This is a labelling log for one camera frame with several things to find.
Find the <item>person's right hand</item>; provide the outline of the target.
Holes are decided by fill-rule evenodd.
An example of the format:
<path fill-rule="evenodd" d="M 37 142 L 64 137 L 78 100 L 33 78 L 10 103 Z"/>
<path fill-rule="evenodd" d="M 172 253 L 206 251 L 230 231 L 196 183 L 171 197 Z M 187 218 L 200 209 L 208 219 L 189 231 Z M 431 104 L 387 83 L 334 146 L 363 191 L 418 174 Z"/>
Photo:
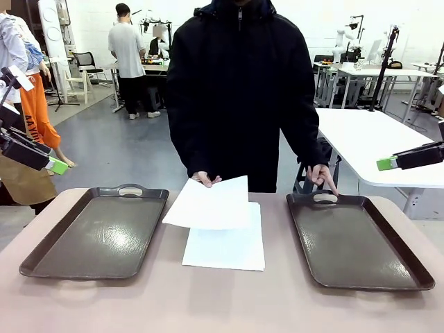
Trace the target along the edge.
<path fill-rule="evenodd" d="M 222 178 L 220 176 L 215 177 L 215 179 L 211 179 L 207 172 L 205 171 L 198 171 L 193 174 L 191 177 L 192 180 L 195 180 L 196 182 L 199 182 L 200 184 L 204 185 L 207 188 L 211 188 L 214 184 L 221 182 Z"/>

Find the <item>person's left hand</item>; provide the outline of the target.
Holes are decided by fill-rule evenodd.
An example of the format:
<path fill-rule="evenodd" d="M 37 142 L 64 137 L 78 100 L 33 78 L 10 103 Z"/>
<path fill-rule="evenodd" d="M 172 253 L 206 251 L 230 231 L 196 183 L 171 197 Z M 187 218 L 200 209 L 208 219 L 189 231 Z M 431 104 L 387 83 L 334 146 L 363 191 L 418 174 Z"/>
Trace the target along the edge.
<path fill-rule="evenodd" d="M 330 170 L 324 164 L 317 164 L 316 166 L 307 167 L 307 177 L 317 187 L 326 184 L 335 196 L 339 195 L 339 191 L 334 184 L 334 179 L 330 173 Z"/>

